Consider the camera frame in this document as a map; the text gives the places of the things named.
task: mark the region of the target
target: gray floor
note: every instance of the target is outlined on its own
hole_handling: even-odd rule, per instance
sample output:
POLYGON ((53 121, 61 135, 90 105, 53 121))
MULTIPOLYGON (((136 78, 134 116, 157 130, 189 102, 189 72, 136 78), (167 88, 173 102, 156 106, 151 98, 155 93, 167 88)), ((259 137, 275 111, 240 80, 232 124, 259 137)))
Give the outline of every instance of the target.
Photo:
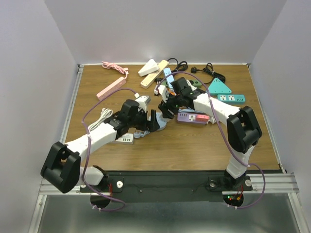
MULTIPOLYGON (((245 204, 257 195, 245 197, 245 204)), ((222 203, 130 203, 121 211, 92 210, 89 196, 49 196, 40 233, 298 233, 287 194, 265 194, 254 207, 222 203)))

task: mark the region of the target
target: red switch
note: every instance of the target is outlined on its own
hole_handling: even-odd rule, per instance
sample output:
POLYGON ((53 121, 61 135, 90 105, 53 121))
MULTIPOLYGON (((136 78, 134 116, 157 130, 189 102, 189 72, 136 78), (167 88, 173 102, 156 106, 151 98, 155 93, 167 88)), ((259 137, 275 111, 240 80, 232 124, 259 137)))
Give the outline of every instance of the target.
POLYGON ((197 115, 195 121, 200 121, 200 122, 208 122, 209 116, 206 115, 197 115))

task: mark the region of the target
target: wooden table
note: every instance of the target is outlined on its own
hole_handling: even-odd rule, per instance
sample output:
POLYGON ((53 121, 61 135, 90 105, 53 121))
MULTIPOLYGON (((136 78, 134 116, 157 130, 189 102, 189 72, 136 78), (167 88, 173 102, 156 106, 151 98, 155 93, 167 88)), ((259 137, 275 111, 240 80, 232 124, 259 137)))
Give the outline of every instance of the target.
MULTIPOLYGON (((129 76, 123 87, 133 88, 140 95, 149 95, 152 100, 148 105, 148 110, 159 111, 157 106, 161 98, 153 95, 156 83, 148 89, 143 89, 140 86, 142 77, 138 75, 142 66, 127 67, 129 76)), ((226 76, 225 84, 233 94, 245 95, 245 105, 253 108, 261 126, 263 136, 255 147, 250 162, 257 163, 262 169, 279 169, 247 66, 214 66, 214 69, 226 76)), ((98 101, 96 94, 120 76, 121 74, 113 69, 108 70, 101 66, 84 67, 70 120, 67 142, 86 133, 81 124, 83 115, 98 101)), ((203 72, 198 72, 197 76, 204 82, 211 80, 211 77, 203 72)), ((126 99, 135 99, 135 97, 130 91, 114 94, 89 114, 86 123, 89 125, 96 121, 103 107, 110 108, 114 112, 118 111, 126 99)), ((135 139, 133 145, 107 144, 103 146, 91 155, 89 166, 98 165, 105 170, 224 170, 229 158, 230 153, 216 124, 177 123, 175 117, 164 130, 135 139)))

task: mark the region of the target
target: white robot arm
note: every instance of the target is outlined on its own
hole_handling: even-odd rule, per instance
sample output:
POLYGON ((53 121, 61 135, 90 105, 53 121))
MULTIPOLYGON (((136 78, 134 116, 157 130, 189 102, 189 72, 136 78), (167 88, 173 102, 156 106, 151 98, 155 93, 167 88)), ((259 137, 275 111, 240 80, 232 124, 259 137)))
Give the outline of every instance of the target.
MULTIPOLYGON (((84 168, 80 167, 80 165, 88 154, 118 139, 127 133, 129 128, 133 127, 150 132, 159 129, 155 110, 151 110, 150 120, 147 120, 147 105, 149 102, 149 96, 141 96, 136 100, 127 100, 120 111, 104 120, 89 134, 85 134, 66 144, 54 143, 42 167, 41 176, 63 193, 69 192, 77 184, 82 184, 84 168)), ((96 166, 88 167, 84 175, 85 181, 90 185, 98 185, 103 177, 103 171, 96 166)))
POLYGON ((260 126, 250 107, 238 108, 209 97, 205 91, 192 86, 185 78, 171 83, 174 93, 168 93, 167 88, 160 85, 155 89, 155 95, 162 97, 159 109, 163 117, 173 118, 180 107, 190 107, 214 117, 227 126, 227 146, 233 154, 226 169, 226 174, 235 185, 245 175, 248 160, 254 146, 262 136, 260 126))

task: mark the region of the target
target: white wall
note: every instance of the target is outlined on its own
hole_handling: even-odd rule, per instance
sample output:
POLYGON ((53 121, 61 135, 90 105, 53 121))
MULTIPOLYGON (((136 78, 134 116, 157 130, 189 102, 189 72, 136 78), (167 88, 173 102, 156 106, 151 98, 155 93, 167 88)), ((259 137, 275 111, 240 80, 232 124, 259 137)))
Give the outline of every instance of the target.
POLYGON ((311 1, 288 0, 250 66, 281 161, 311 223, 311 1))
POLYGON ((286 0, 45 0, 80 64, 251 62, 286 0))
POLYGON ((0 7, 0 232, 25 233, 60 136, 76 62, 42 0, 0 7))

